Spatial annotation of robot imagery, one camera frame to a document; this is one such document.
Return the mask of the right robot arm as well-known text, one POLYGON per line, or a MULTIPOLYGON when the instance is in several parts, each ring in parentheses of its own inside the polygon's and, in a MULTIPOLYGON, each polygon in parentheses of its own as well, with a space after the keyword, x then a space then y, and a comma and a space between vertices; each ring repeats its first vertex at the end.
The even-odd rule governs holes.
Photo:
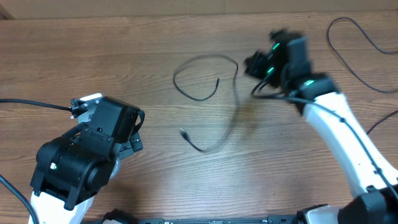
POLYGON ((312 71, 306 37, 282 29, 269 38, 268 52, 258 50, 244 60, 245 73, 260 80, 255 90, 265 85, 280 88, 280 93, 262 95, 263 99, 296 106, 338 161, 353 197, 344 207, 304 208, 292 223, 397 223, 397 169, 358 123, 334 81, 312 71))

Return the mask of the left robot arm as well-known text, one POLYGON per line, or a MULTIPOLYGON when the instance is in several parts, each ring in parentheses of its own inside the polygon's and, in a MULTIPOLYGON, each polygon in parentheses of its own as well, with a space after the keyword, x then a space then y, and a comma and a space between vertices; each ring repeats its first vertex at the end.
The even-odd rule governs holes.
POLYGON ((71 101, 78 124, 37 152, 29 223, 80 223, 100 188, 119 169, 122 149, 133 141, 145 112, 100 93, 71 101))

